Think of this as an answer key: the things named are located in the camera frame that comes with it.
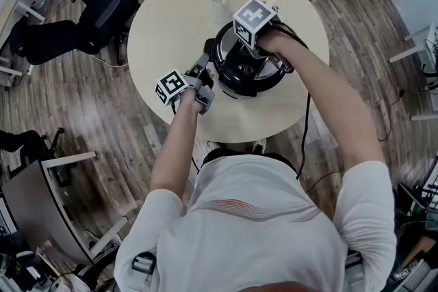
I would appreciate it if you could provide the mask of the person's right hand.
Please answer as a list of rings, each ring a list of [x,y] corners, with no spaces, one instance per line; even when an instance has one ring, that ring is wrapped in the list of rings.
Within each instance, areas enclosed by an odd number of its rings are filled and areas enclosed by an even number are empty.
[[[293,39],[281,31],[272,29],[260,35],[256,43],[257,46],[262,48],[264,51],[286,56],[289,45],[293,43]]]

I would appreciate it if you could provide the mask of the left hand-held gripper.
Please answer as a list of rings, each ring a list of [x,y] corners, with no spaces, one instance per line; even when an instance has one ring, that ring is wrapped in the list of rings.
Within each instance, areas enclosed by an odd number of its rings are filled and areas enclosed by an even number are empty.
[[[181,98],[187,89],[195,91],[195,101],[201,105],[200,115],[204,115],[214,100],[213,92],[214,75],[206,68],[210,61],[210,55],[203,53],[182,75],[179,71],[173,70],[157,81],[155,93],[165,106],[171,106],[173,113],[176,113],[176,102]]]

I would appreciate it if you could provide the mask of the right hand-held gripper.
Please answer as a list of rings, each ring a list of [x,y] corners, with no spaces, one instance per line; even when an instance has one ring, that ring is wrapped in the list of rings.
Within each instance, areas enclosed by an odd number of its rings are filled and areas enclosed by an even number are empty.
[[[233,30],[237,41],[232,47],[233,60],[275,57],[257,46],[257,38],[279,20],[279,7],[273,1],[248,0],[233,15]]]

